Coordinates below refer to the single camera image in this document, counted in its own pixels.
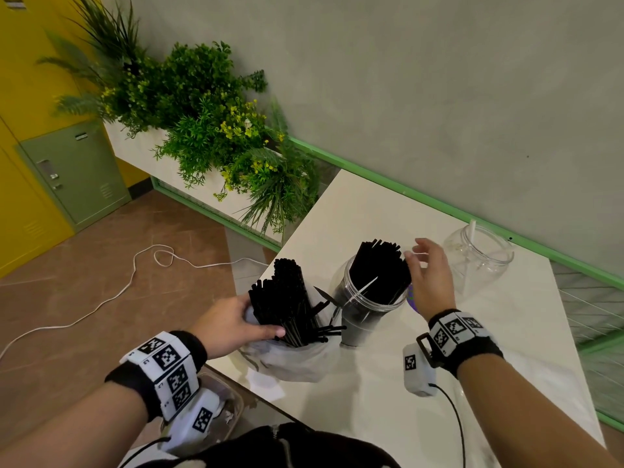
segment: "white cable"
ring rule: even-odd
[[[5,347],[4,347],[4,350],[2,351],[2,353],[0,353],[0,361],[2,360],[2,358],[3,358],[4,354],[5,354],[5,353],[6,353],[6,351],[9,349],[9,347],[10,347],[12,344],[14,344],[17,340],[19,340],[20,338],[22,338],[23,336],[26,336],[26,335],[28,335],[28,334],[30,334],[30,333],[33,333],[33,332],[35,332],[35,331],[38,331],[38,330],[54,330],[54,329],[56,329],[56,328],[69,328],[69,327],[71,327],[71,326],[76,325],[78,322],[80,322],[80,321],[84,320],[84,319],[85,319],[85,318],[87,318],[89,315],[94,314],[95,312],[97,312],[97,311],[99,310],[99,308],[100,308],[100,307],[102,307],[105,303],[107,303],[107,302],[110,302],[110,301],[112,301],[112,300],[117,299],[117,298],[118,298],[121,294],[123,294],[123,293],[126,291],[126,289],[128,289],[128,288],[130,287],[130,284],[132,283],[132,278],[134,278],[134,275],[135,275],[135,273],[137,272],[137,268],[136,268],[136,267],[137,267],[137,265],[136,265],[136,264],[137,264],[137,261],[136,261],[137,256],[138,256],[138,255],[140,255],[141,253],[144,253],[144,252],[145,252],[145,251],[147,251],[147,250],[151,250],[154,246],[162,246],[162,247],[164,247],[164,248],[169,248],[169,249],[171,250],[171,251],[167,251],[167,250],[156,250],[156,251],[154,251],[154,254],[153,254],[154,261],[156,261],[156,263],[157,263],[159,266],[162,266],[162,267],[169,267],[169,266],[171,266],[171,265],[174,263],[174,258],[177,258],[177,259],[179,259],[179,260],[181,260],[181,261],[186,261],[186,262],[187,262],[188,264],[190,264],[192,267],[196,267],[197,269],[199,269],[199,268],[201,268],[201,267],[213,267],[213,266],[222,266],[222,265],[233,265],[233,264],[235,264],[235,263],[238,263],[238,261],[242,261],[243,259],[248,259],[249,261],[253,261],[254,263],[258,263],[259,265],[268,266],[268,264],[266,264],[266,263],[262,263],[262,262],[260,262],[260,261],[256,261],[255,259],[251,259],[251,258],[240,258],[240,259],[237,259],[236,261],[232,261],[232,262],[230,262],[230,263],[215,263],[215,264],[213,264],[213,265],[195,266],[195,265],[194,265],[193,263],[191,263],[188,259],[181,258],[181,257],[179,257],[177,254],[175,254],[174,249],[173,249],[171,246],[167,246],[166,244],[152,244],[152,246],[149,246],[148,248],[145,248],[144,250],[141,250],[141,251],[139,251],[137,254],[135,254],[135,255],[134,255],[134,257],[132,258],[132,275],[130,276],[130,281],[129,281],[129,282],[128,282],[128,283],[127,283],[124,287],[123,287],[123,289],[121,289],[121,290],[117,293],[117,295],[115,295],[114,297],[111,297],[110,299],[106,299],[104,302],[102,302],[101,304],[99,304],[99,305],[98,305],[98,306],[97,306],[94,310],[92,310],[92,311],[91,311],[91,312],[89,312],[88,314],[86,314],[86,315],[84,315],[84,316],[80,317],[78,320],[76,320],[76,321],[75,321],[75,322],[73,322],[73,323],[70,323],[70,324],[68,324],[68,325],[53,325],[53,326],[50,326],[50,327],[38,327],[38,328],[34,328],[34,329],[32,329],[32,330],[28,330],[26,333],[22,333],[22,334],[21,334],[19,337],[17,337],[17,338],[13,338],[13,340],[11,340],[11,342],[10,342],[7,346],[5,346]],[[158,258],[156,257],[156,255],[157,255],[158,253],[167,253],[167,254],[170,254],[170,255],[171,255],[171,262],[170,262],[169,264],[167,264],[167,265],[162,264],[162,263],[158,260]]]

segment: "clear plastic jar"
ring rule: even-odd
[[[357,291],[349,274],[354,259],[355,256],[352,256],[339,269],[339,272],[344,269],[343,278],[332,293],[333,298],[342,306],[342,323],[346,326],[343,330],[342,343],[347,346],[363,345],[366,338],[377,327],[379,320],[388,312],[400,307],[408,296],[406,289],[391,305],[377,304],[364,297]]]
[[[444,241],[458,301],[474,295],[501,277],[514,259],[511,244],[493,231],[477,225],[473,240],[469,225]]]

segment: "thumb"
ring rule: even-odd
[[[409,272],[412,275],[412,281],[417,281],[417,280],[422,279],[423,270],[421,269],[421,262],[418,259],[418,256],[416,256],[416,254],[412,253],[411,251],[406,251],[405,261],[407,262],[408,267],[409,267]]]
[[[246,337],[249,341],[270,340],[271,338],[283,337],[286,330],[278,325],[253,325],[248,324]]]

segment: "black cable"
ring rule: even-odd
[[[127,464],[130,463],[131,460],[134,459],[135,456],[139,455],[140,453],[143,453],[143,450],[150,448],[152,445],[156,445],[160,442],[168,442],[169,440],[171,440],[171,437],[161,437],[160,439],[156,439],[156,440],[152,440],[151,442],[149,442],[148,444],[145,444],[144,446],[142,446],[141,448],[139,448],[137,451],[135,451],[130,458],[128,458],[125,462],[123,462],[119,468],[123,468],[124,466],[126,466]]]
[[[457,409],[455,408],[455,404],[453,404],[453,401],[451,400],[449,395],[440,386],[438,386],[437,384],[433,384],[433,383],[429,383],[429,385],[431,387],[435,387],[436,389],[439,389],[440,392],[446,396],[446,398],[450,402],[451,407],[455,411],[455,416],[457,417],[457,424],[459,424],[459,436],[462,438],[462,466],[466,468],[466,445],[464,441],[464,429],[462,428],[462,421],[459,419],[459,413],[457,412]]]

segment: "door vent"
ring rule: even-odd
[[[28,225],[25,225],[24,231],[34,240],[36,240],[40,236],[45,235],[46,233],[46,229],[41,226],[38,220],[31,221]]]
[[[111,198],[113,196],[113,188],[108,182],[100,186],[100,192],[102,192],[104,198]]]

